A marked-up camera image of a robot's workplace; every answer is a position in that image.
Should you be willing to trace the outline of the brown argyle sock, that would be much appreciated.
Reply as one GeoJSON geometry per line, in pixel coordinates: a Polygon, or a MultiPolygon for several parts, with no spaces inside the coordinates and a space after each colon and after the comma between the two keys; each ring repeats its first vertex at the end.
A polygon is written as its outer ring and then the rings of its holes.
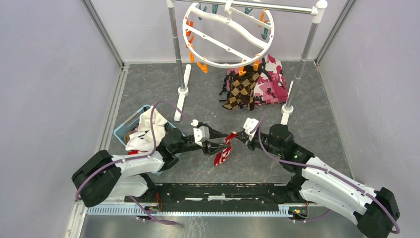
{"type": "Polygon", "coordinates": [[[241,85],[243,89],[241,89],[241,100],[249,111],[253,111],[255,108],[255,88],[259,83],[262,69],[258,66],[257,70],[254,70],[252,65],[247,65],[242,70],[241,85]]]}
{"type": "Polygon", "coordinates": [[[241,85],[241,76],[239,74],[233,74],[228,76],[227,79],[230,90],[228,92],[227,99],[222,100],[222,102],[225,102],[222,107],[227,110],[232,110],[235,108],[242,109],[247,107],[246,105],[243,105],[241,100],[241,89],[243,89],[243,86],[241,85]]]}

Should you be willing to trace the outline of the red white striped sock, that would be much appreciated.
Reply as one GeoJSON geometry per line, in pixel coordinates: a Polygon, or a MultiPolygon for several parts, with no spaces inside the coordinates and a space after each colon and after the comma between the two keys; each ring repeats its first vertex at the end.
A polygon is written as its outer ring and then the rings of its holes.
{"type": "Polygon", "coordinates": [[[213,162],[215,167],[223,164],[226,161],[232,149],[231,140],[234,139],[236,136],[237,136],[237,132],[233,131],[225,138],[223,144],[227,145],[227,147],[223,148],[222,151],[216,155],[213,162]]]}

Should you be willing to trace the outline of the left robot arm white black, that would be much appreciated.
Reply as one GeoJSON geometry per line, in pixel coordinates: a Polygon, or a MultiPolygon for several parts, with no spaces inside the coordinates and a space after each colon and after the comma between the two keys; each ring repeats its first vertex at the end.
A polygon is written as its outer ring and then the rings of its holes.
{"type": "Polygon", "coordinates": [[[165,125],[165,134],[155,152],[132,155],[111,155],[107,150],[96,152],[71,177],[76,199],[86,207],[94,207],[107,199],[134,196],[150,202],[156,195],[154,183],[148,173],[160,173],[172,168],[178,155],[201,150],[214,155],[227,148],[227,144],[213,143],[212,139],[227,137],[206,123],[200,122],[192,135],[165,125]]]}

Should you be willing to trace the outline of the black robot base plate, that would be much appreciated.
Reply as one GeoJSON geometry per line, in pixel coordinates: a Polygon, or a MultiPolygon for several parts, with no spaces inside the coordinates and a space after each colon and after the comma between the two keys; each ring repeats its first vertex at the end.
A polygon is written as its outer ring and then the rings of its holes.
{"type": "Polygon", "coordinates": [[[163,212],[274,212],[307,203],[295,186],[281,183],[161,183],[135,200],[163,212]]]}

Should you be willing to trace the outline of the white round clip hanger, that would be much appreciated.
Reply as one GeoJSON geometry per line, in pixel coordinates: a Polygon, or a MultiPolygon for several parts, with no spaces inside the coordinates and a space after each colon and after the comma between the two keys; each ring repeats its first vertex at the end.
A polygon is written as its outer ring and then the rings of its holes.
{"type": "Polygon", "coordinates": [[[256,54],[259,60],[267,55],[275,33],[273,16],[266,10],[263,25],[259,21],[262,10],[252,11],[249,7],[234,7],[233,2],[220,4],[216,12],[201,3],[191,4],[182,22],[185,47],[195,55],[195,62],[206,58],[209,66],[218,68],[239,68],[253,64],[256,54]],[[271,28],[268,38],[263,40],[264,28],[271,28]]]}

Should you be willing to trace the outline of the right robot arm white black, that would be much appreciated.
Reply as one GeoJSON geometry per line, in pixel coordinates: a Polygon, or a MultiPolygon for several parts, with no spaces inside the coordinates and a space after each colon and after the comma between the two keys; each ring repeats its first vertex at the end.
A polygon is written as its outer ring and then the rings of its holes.
{"type": "Polygon", "coordinates": [[[392,191],[385,187],[376,190],[335,170],[296,143],[288,126],[274,124],[268,133],[258,126],[246,126],[236,137],[250,150],[263,150],[295,174],[298,182],[286,188],[290,201],[303,199],[332,210],[354,223],[367,238],[400,233],[400,211],[392,191]]]}

